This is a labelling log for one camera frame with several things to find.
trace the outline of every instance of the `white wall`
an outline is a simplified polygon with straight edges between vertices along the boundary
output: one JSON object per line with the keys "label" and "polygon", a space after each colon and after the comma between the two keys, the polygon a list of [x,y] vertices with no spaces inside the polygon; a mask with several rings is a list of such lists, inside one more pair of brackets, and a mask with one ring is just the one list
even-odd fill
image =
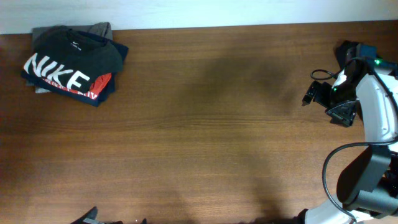
{"label": "white wall", "polygon": [[398,0],[0,0],[0,34],[109,21],[113,29],[398,19]]}

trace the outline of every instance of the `robotic arm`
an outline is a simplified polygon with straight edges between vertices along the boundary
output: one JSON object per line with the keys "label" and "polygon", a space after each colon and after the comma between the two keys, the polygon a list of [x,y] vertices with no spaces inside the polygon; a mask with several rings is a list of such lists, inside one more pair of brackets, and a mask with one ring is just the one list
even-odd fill
{"label": "robotic arm", "polygon": [[[346,224],[388,215],[398,217],[398,66],[379,59],[376,48],[345,42],[336,50],[341,71],[312,73],[314,81],[303,106],[315,101],[326,108],[331,123],[349,127],[357,113],[363,117],[366,142],[335,149],[323,166],[323,186],[329,201],[304,210],[295,223]],[[314,77],[327,72],[326,78]],[[335,78],[333,85],[319,80]],[[347,147],[367,146],[340,174],[337,196],[329,194],[326,167],[330,158]]]}

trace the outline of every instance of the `black t-shirt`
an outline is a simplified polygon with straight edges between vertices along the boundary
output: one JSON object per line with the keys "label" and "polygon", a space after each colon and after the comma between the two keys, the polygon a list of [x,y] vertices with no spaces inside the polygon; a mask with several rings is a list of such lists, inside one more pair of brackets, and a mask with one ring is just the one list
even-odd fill
{"label": "black t-shirt", "polygon": [[67,27],[52,30],[40,40],[24,70],[72,90],[86,93],[104,74],[120,72],[123,61],[109,42],[98,42]]}

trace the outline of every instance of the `brown wooden surface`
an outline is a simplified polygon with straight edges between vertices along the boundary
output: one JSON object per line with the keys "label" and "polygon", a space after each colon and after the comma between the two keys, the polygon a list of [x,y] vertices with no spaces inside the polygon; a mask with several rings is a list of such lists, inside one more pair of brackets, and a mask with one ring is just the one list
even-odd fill
{"label": "brown wooden surface", "polygon": [[[237,223],[292,217],[326,200],[326,155],[363,124],[301,107],[310,71],[338,70],[349,39],[398,60],[398,22],[115,31],[130,48],[99,108],[37,95],[19,72],[30,35],[0,36],[1,223]],[[341,170],[363,149],[336,155]],[[387,218],[371,223],[393,223]]]}

